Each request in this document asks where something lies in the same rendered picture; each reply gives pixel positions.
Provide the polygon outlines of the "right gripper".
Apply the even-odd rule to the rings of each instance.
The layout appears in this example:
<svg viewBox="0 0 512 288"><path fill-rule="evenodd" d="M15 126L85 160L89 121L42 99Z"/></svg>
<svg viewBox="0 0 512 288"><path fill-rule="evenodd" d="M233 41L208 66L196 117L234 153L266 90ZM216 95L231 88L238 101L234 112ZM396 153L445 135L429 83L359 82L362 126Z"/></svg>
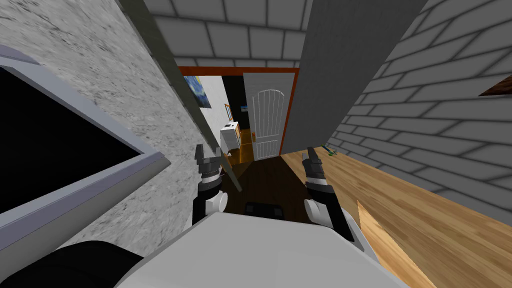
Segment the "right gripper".
<svg viewBox="0 0 512 288"><path fill-rule="evenodd" d="M325 172L322 167L322 161L319 154L311 146L307 147L308 158L302 161L306 173L306 179L309 183L318 185L327 185Z"/></svg>

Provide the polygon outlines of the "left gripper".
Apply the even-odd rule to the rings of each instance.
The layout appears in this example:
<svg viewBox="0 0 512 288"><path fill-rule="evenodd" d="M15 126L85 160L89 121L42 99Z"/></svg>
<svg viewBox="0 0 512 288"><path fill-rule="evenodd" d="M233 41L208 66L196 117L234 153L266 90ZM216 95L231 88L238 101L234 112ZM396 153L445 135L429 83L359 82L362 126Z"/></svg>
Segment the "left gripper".
<svg viewBox="0 0 512 288"><path fill-rule="evenodd" d="M194 159L198 164L198 172L201 178L209 178L219 173L220 161L223 158L223 152L220 147L215 149L215 157L205 158L204 145L197 144L195 148Z"/></svg>

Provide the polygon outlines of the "white cabinet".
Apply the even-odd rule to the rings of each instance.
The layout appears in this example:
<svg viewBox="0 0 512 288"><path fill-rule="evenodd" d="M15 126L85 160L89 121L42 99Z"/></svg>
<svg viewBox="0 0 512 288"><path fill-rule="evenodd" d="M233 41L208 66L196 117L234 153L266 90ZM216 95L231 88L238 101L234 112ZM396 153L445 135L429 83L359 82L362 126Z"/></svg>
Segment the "white cabinet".
<svg viewBox="0 0 512 288"><path fill-rule="evenodd" d="M237 121L229 122L220 129L221 139L223 140L225 149L223 152L230 155L231 150L241 147L241 136L239 123Z"/></svg>

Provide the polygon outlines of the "white panelled door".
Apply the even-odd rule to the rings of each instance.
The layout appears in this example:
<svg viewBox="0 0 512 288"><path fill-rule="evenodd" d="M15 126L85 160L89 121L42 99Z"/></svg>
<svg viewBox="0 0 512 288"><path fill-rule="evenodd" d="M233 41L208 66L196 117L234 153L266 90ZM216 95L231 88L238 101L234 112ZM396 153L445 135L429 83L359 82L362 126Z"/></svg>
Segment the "white panelled door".
<svg viewBox="0 0 512 288"><path fill-rule="evenodd" d="M294 78L294 73L243 74L255 161L279 155Z"/></svg>

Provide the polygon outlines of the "blue swirl painting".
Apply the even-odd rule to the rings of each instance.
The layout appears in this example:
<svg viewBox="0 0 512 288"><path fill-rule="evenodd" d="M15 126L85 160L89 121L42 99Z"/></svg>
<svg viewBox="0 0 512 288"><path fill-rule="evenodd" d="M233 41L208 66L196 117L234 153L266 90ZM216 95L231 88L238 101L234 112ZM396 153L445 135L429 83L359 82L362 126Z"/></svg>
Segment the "blue swirl painting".
<svg viewBox="0 0 512 288"><path fill-rule="evenodd" d="M186 83L188 84L194 98L200 108L211 109L211 104L206 95L205 89L198 76L187 75L184 76Z"/></svg>

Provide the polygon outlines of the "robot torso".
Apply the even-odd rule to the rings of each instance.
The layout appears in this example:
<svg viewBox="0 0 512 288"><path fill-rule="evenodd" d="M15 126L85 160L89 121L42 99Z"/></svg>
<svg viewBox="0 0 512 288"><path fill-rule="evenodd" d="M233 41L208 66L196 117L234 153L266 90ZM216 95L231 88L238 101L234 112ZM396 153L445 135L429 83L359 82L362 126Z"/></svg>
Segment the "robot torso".
<svg viewBox="0 0 512 288"><path fill-rule="evenodd" d="M115 288L409 288L328 227L216 212L134 266Z"/></svg>

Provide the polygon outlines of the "grey framed black window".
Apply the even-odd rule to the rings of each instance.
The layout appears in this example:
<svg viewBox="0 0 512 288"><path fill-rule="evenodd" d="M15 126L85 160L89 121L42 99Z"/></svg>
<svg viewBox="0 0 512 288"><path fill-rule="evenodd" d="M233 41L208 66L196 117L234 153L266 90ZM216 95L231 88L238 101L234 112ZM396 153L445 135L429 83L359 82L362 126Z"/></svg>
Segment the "grey framed black window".
<svg viewBox="0 0 512 288"><path fill-rule="evenodd" d="M0 282L170 164L34 58L0 44Z"/></svg>

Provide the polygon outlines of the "brown wooden board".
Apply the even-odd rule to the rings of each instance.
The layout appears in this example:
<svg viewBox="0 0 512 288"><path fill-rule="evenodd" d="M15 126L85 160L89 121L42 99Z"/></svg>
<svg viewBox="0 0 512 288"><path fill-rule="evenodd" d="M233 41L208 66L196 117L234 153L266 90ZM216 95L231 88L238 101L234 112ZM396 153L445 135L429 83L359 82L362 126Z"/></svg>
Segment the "brown wooden board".
<svg viewBox="0 0 512 288"><path fill-rule="evenodd" d="M512 74L503 81L497 83L493 87L483 92L479 97L483 96L503 96L512 95Z"/></svg>

